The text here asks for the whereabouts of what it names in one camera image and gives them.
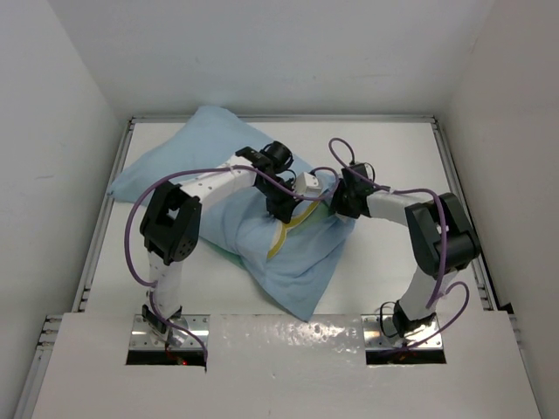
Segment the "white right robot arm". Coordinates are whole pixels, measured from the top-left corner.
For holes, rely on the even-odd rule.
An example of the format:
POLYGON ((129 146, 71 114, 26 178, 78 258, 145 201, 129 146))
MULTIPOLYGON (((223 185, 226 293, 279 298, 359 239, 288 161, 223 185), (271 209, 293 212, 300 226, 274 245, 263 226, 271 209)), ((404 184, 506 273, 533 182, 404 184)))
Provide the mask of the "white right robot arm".
POLYGON ((417 269, 393 308, 392 325, 399 338, 434 318, 437 302, 452 279, 481 251, 479 238, 453 193, 377 186, 363 163, 342 169, 331 208, 340 216, 384 219, 408 229, 417 269))

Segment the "blue and green pillowcase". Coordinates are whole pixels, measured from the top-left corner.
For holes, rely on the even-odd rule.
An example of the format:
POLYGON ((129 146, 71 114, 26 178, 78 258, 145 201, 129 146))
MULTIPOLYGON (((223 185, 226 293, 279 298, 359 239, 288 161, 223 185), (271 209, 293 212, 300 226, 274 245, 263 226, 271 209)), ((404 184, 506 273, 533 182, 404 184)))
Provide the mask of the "blue and green pillowcase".
MULTIPOLYGON (((189 169, 215 168, 243 147, 262 149, 272 138, 234 113, 201 106, 169 140, 151 149, 113 181, 108 194, 134 203, 149 186, 189 169)), ((255 188, 239 191, 202 214, 200 236, 236 255, 262 289, 284 310, 308 321, 314 314, 355 220, 342 219, 324 202, 292 230, 279 251, 267 260, 275 223, 266 210, 265 196, 255 188)))

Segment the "cream quilted pillow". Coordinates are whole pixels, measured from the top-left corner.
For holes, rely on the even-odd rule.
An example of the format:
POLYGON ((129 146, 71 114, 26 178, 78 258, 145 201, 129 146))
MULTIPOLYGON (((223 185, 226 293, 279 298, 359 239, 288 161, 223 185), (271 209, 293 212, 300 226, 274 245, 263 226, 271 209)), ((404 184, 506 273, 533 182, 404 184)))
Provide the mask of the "cream quilted pillow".
POLYGON ((318 207, 318 202, 311 202, 303 205, 303 209, 297 209, 288 223, 277 221, 275 223, 276 229, 273 234, 273 239, 270 248, 266 254, 266 259, 274 258, 285 244, 289 233, 295 228, 304 223, 318 207))

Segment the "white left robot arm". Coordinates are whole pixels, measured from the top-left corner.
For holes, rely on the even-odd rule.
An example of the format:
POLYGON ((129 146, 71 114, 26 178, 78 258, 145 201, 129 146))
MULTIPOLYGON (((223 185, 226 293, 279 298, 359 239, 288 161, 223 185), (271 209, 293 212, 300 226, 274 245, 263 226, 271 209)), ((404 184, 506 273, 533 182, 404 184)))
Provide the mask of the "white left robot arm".
POLYGON ((181 316, 178 290, 183 261, 197 246, 202 214, 236 192, 256 188, 266 197, 266 210, 289 223, 301 197, 321 188, 316 177, 302 172, 287 181, 279 177, 293 163, 293 155, 274 141, 260 151, 238 150, 210 172, 179 183, 165 181, 155 188, 140 225, 148 252, 148 301, 142 317, 163 338, 169 323, 181 316))

